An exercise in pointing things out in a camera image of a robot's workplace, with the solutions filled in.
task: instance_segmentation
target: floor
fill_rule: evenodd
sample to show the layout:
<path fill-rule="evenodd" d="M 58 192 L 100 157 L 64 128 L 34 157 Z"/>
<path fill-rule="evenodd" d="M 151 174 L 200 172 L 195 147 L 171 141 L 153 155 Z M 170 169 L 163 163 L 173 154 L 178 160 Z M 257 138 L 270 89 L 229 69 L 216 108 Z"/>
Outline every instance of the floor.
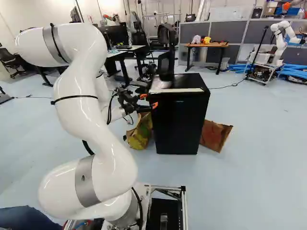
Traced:
<path fill-rule="evenodd" d="M 126 61 L 130 77 L 134 61 Z M 177 73 L 184 66 L 176 66 Z M 242 74 L 199 72 L 209 88 L 225 86 Z M 39 75 L 1 82 L 11 96 L 52 97 Z M 116 83 L 107 79 L 110 88 Z M 307 88 L 283 80 L 267 86 L 244 81 L 211 90 L 206 118 L 234 128 L 220 154 L 203 146 L 196 156 L 158 155 L 130 149 L 140 182 L 185 185 L 189 228 L 209 230 L 302 230 L 307 228 Z M 60 126 L 48 98 L 14 99 L 0 105 L 0 207 L 30 205 L 42 176 L 87 155 L 80 140 Z M 122 140 L 131 129 L 123 119 L 110 125 Z"/>

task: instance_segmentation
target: cubicle wall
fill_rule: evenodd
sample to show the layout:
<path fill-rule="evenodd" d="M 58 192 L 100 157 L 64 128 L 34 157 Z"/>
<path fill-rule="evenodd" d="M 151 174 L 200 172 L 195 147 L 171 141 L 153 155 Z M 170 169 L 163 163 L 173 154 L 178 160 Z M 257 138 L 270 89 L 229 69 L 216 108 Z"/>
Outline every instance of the cubicle wall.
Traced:
<path fill-rule="evenodd" d="M 211 41 L 228 41 L 224 57 L 230 58 L 229 63 L 244 63 L 254 45 L 260 43 L 263 28 L 269 26 L 263 39 L 263 44 L 270 44 L 272 32 L 270 26 L 281 20 L 249 19 L 247 21 L 231 22 L 192 22 L 182 23 L 179 37 L 179 64 L 187 64 L 188 49 L 184 46 L 192 41 L 195 35 L 209 36 Z M 289 19 L 290 23 L 307 23 L 307 20 Z M 219 60 L 219 49 L 194 48 L 191 60 L 195 66 L 214 66 Z M 307 65 L 307 49 L 305 46 L 289 46 L 284 52 L 285 63 Z"/>

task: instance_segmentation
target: keyboard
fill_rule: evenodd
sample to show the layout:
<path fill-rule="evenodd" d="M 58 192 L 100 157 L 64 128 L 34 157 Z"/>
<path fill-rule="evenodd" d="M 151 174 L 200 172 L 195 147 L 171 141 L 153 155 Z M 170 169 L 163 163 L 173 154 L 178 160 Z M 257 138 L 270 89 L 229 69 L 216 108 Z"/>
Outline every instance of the keyboard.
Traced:
<path fill-rule="evenodd" d="M 132 49 L 130 46 L 114 46 L 116 49 Z"/>

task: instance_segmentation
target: black mini fridge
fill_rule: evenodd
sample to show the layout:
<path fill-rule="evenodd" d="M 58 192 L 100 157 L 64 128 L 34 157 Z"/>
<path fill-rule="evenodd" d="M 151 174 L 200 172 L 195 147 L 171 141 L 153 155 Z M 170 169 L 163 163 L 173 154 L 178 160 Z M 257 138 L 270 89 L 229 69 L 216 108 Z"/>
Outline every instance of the black mini fridge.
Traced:
<path fill-rule="evenodd" d="M 197 154 L 210 91 L 199 73 L 155 75 L 148 93 L 158 154 Z"/>

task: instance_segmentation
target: office chair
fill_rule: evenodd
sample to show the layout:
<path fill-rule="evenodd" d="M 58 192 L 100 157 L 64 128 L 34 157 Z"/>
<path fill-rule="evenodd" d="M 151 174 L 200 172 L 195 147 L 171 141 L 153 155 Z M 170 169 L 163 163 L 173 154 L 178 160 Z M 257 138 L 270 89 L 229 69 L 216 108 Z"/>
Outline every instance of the office chair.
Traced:
<path fill-rule="evenodd" d="M 21 63 L 17 60 L 16 56 L 11 54 L 6 48 L 0 48 L 0 61 L 9 72 L 7 68 L 15 69 L 16 72 L 10 74 L 11 78 L 15 78 L 17 74 L 24 74 L 26 71 L 20 71 L 18 68 L 21 66 Z"/>

